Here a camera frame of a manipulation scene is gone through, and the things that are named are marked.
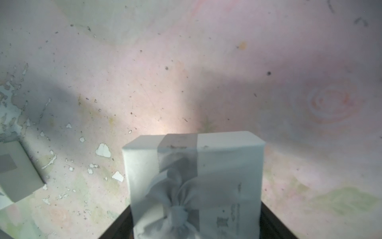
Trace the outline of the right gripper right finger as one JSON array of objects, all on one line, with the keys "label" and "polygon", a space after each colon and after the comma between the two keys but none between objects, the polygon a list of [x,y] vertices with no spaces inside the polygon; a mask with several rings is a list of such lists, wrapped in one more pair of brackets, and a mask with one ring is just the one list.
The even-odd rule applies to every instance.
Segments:
[{"label": "right gripper right finger", "polygon": [[297,239],[288,227],[262,202],[260,216],[261,239]]}]

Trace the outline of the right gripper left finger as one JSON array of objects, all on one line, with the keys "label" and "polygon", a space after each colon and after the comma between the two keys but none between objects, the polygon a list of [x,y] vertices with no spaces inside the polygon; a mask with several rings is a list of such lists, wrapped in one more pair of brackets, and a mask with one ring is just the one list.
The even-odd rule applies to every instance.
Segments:
[{"label": "right gripper left finger", "polygon": [[128,206],[99,239],[132,239],[133,218],[131,207]]}]

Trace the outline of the white jewelry box lid bow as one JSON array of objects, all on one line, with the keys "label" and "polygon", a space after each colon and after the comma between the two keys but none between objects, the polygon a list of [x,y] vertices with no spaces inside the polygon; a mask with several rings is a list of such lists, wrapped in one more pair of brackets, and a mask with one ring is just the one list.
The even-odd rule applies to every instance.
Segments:
[{"label": "white jewelry box lid bow", "polygon": [[142,135],[122,149],[136,239],[257,239],[265,142],[248,131]]}]

